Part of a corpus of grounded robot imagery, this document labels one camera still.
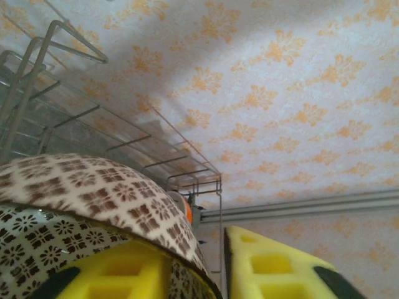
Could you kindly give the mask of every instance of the patterned ceiling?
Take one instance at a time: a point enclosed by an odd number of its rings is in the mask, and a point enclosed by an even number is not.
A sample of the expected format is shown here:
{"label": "patterned ceiling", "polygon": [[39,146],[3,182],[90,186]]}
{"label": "patterned ceiling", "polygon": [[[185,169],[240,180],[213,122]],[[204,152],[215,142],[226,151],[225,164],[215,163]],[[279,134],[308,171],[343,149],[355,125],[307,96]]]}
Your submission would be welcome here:
{"label": "patterned ceiling", "polygon": [[223,173],[224,207],[399,186],[398,0],[47,2],[0,0],[0,50],[69,21],[110,62],[50,50],[50,70],[129,119],[154,105]]}

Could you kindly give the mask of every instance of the metal wire shelf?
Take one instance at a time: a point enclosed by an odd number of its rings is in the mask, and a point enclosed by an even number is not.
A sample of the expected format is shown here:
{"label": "metal wire shelf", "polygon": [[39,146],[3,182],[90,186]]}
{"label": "metal wire shelf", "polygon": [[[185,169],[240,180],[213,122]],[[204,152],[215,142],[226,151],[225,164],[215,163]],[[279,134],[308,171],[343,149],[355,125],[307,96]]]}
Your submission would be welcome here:
{"label": "metal wire shelf", "polygon": [[[83,45],[95,53],[96,56],[52,41],[51,39],[57,27],[65,30],[72,37],[83,43]],[[31,54],[37,49],[38,45],[40,45],[39,54],[33,62],[30,60]],[[2,85],[7,88],[7,96],[0,109],[0,164],[4,164],[14,157],[63,152],[64,149],[61,146],[54,145],[53,141],[57,139],[58,145],[64,142],[64,144],[67,143],[69,146],[75,145],[74,151],[81,151],[83,153],[114,159],[115,161],[119,161],[139,170],[166,190],[177,190],[182,195],[193,196],[191,205],[194,209],[196,208],[195,196],[214,193],[219,199],[220,253],[222,254],[222,177],[217,168],[215,168],[189,140],[150,104],[149,106],[151,106],[151,109],[156,113],[158,118],[167,124],[170,131],[172,131],[175,136],[180,138],[180,142],[171,143],[149,132],[135,122],[99,104],[86,93],[58,79],[55,75],[47,71],[47,65],[44,64],[44,58],[49,46],[101,64],[106,64],[108,62],[108,58],[105,54],[85,40],[75,29],[58,20],[54,20],[50,23],[44,38],[33,37],[31,39],[24,55],[20,55],[11,50],[5,50],[1,53],[0,70],[2,68],[4,69],[6,62],[10,58],[17,59],[20,63],[16,73],[13,74],[9,80],[0,76],[0,87]],[[27,66],[32,67],[28,72],[26,71]],[[47,76],[55,82],[42,90],[35,90],[35,84],[39,74]],[[66,88],[76,97],[85,98],[91,106],[78,114],[73,114],[43,99],[52,90],[61,87]],[[27,107],[32,102],[40,103],[46,108],[46,111],[55,113],[59,115],[59,117],[51,119],[52,121],[50,121],[50,123],[41,121],[41,118],[34,119],[30,117]],[[124,122],[125,125],[131,128],[129,131],[134,131],[134,134],[132,133],[130,135],[131,138],[123,139],[90,123],[87,116],[99,111],[108,113],[119,121]],[[91,136],[99,136],[100,141],[94,143],[94,146],[90,146],[90,143],[88,144],[85,140],[80,140],[75,137],[71,138],[69,135],[70,127],[68,127],[71,124],[74,125],[74,128],[89,131]],[[152,148],[143,146],[143,143],[149,141],[154,142],[156,146]],[[182,161],[189,161],[189,167],[185,167],[186,164],[182,164]],[[200,216],[195,220],[195,225],[199,224],[199,218]],[[220,264],[219,270],[212,272],[222,275],[221,268],[222,265]]]}

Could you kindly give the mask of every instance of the yellow foam block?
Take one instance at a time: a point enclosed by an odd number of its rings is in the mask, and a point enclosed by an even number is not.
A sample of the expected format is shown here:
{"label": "yellow foam block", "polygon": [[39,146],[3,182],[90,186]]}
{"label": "yellow foam block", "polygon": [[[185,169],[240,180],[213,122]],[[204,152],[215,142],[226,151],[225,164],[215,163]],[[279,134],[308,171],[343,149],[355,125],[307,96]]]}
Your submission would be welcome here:
{"label": "yellow foam block", "polygon": [[171,259],[140,241],[118,245],[61,270],[70,267],[80,273],[57,299],[167,298]]}
{"label": "yellow foam block", "polygon": [[228,227],[226,234],[231,299],[336,299],[313,270],[334,270],[331,264],[240,227]]}

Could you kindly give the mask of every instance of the wallpaper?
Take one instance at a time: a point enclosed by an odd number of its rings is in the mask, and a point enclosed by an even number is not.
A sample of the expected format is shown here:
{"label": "wallpaper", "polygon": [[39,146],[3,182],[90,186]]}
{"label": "wallpaper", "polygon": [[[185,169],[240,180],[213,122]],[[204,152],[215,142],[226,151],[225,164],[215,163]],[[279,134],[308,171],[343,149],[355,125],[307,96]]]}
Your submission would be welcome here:
{"label": "wallpaper", "polygon": [[[61,19],[104,51],[107,65],[57,49],[45,62],[131,121],[158,122],[151,103],[222,172],[224,207],[399,186],[398,0],[0,0],[0,12],[0,50],[23,53]],[[130,136],[106,113],[89,121]]]}
{"label": "wallpaper", "polygon": [[[398,211],[363,212],[235,222],[268,238],[320,257],[342,273],[367,298],[399,298]],[[201,225],[196,232],[208,265],[218,270],[219,227]],[[219,274],[213,274],[219,283]]]}

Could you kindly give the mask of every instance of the wire rack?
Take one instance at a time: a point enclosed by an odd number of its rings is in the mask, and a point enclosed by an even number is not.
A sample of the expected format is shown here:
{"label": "wire rack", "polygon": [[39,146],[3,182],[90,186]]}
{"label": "wire rack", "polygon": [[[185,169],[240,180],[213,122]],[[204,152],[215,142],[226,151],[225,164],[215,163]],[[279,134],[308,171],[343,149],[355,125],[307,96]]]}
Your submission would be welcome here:
{"label": "wire rack", "polygon": [[[54,42],[52,38],[56,29],[66,31],[95,55]],[[67,82],[59,80],[44,64],[50,46],[100,64],[108,62],[107,56],[84,39],[70,24],[58,20],[50,23],[45,37],[31,39],[24,55],[11,50],[1,53],[0,88],[5,88],[6,96],[2,100],[0,109],[0,164],[23,156],[71,151],[110,158],[140,171],[165,190],[177,190],[182,195],[191,195],[193,198],[191,207],[197,210],[198,214],[200,213],[195,204],[196,196],[201,194],[218,196],[222,238],[222,177],[212,163],[150,104],[158,119],[168,127],[161,132],[167,131],[168,136],[171,134],[177,136],[177,142],[167,141],[154,133],[157,130],[142,128],[97,103],[94,98]],[[32,61],[31,55],[37,48],[39,53]],[[6,68],[6,63],[10,59],[18,60],[19,66],[15,73],[11,72],[7,76],[4,72],[9,70]],[[36,89],[39,74],[50,78],[54,83],[41,90]],[[71,97],[84,98],[87,102],[86,108],[78,113],[70,113],[49,101],[51,91],[59,88],[66,89]],[[121,138],[118,134],[111,134],[93,124],[88,116],[95,113],[106,113],[117,122],[123,123],[125,131],[129,132],[128,136]],[[195,219],[194,229],[199,222],[199,218]],[[221,269],[220,263],[219,269],[212,272],[221,275]]]}

